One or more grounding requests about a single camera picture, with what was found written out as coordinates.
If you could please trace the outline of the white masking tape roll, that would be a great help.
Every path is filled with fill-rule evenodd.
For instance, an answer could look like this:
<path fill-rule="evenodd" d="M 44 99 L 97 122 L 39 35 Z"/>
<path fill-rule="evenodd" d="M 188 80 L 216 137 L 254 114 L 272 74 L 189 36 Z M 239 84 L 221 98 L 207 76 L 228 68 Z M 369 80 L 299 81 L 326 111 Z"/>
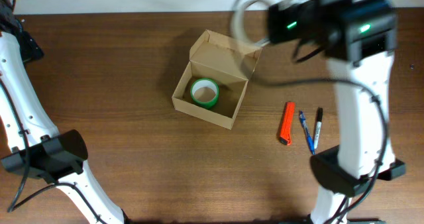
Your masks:
<path fill-rule="evenodd" d="M 244 2 L 240 7 L 237 7 L 234 10 L 234 13 L 231 18 L 231 34 L 234 39 L 245 42 L 249 45 L 264 47 L 269 45 L 270 39 L 268 37 L 262 38 L 256 42 L 249 39 L 246 31 L 244 29 L 244 13 L 245 11 L 253 4 L 261 3 L 266 6 L 271 6 L 272 0 L 249 0 Z"/>

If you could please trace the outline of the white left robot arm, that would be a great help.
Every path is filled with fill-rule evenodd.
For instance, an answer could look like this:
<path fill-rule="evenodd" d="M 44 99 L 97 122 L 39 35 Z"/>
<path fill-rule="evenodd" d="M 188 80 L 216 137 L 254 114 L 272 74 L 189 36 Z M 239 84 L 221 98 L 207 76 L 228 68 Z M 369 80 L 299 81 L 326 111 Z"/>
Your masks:
<path fill-rule="evenodd" d="M 61 133 L 40 104 L 26 64 L 44 53 L 14 15 L 16 2 L 1 0 L 1 122 L 11 151 L 1 164 L 22 178 L 7 212 L 58 188 L 90 223 L 129 223 L 90 170 L 80 133 Z"/>

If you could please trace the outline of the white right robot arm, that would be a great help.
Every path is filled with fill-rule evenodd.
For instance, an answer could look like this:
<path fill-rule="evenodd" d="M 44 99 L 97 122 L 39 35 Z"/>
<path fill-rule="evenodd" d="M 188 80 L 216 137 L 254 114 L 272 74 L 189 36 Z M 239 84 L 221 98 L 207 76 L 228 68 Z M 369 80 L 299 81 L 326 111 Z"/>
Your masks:
<path fill-rule="evenodd" d="M 335 87 L 340 143 L 314 154 L 319 183 L 310 223 L 346 223 L 347 215 L 378 180 L 406 172 L 389 135 L 388 93 L 397 16 L 389 0 L 305 0 L 268 9 L 272 44 L 296 40 L 317 45 Z"/>

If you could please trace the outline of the black silver marker pen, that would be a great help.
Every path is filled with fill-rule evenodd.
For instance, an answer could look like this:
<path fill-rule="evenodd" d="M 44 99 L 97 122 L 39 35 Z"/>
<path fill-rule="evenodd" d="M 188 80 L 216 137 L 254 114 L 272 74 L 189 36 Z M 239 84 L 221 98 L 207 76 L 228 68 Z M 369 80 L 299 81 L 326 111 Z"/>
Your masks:
<path fill-rule="evenodd" d="M 323 118 L 323 108 L 319 107 L 317 110 L 317 116 L 316 116 L 316 122 L 315 122 L 315 135 L 313 139 L 314 149 L 317 149 L 318 147 L 319 135 L 321 132 L 321 125 L 322 125 L 322 118 Z"/>

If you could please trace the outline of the green tape roll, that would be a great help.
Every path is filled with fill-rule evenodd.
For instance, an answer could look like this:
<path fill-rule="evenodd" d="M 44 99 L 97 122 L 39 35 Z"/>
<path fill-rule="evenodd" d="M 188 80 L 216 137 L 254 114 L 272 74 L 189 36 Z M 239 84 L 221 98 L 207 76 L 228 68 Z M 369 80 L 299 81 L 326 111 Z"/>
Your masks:
<path fill-rule="evenodd" d="M 191 85 L 190 95 L 196 105 L 210 109 L 218 101 L 219 86 L 214 80 L 201 78 Z"/>

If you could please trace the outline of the blue ballpoint pen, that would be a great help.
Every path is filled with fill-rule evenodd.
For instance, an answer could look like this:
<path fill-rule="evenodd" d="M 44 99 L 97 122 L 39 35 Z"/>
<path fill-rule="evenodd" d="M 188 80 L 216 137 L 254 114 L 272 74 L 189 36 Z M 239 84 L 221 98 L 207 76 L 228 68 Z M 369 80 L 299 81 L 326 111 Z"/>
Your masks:
<path fill-rule="evenodd" d="M 313 140 L 312 140 L 312 137 L 310 135 L 310 132 L 309 132 L 303 111 L 299 112 L 299 121 L 300 121 L 302 129 L 304 130 L 304 133 L 305 133 L 308 149 L 309 149 L 309 151 L 311 152 L 312 155 L 315 155 L 315 148 L 314 148 Z"/>

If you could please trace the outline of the brown cardboard box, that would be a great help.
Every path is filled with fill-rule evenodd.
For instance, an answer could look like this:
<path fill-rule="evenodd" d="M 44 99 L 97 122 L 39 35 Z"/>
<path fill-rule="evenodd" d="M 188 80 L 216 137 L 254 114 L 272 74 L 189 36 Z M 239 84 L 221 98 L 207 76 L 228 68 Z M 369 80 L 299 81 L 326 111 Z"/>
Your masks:
<path fill-rule="evenodd" d="M 262 48 L 206 30 L 189 50 L 189 62 L 172 95 L 175 110 L 231 129 L 242 104 L 248 81 Z M 219 86 L 219 98 L 210 109 L 196 105 L 191 85 L 209 78 Z"/>

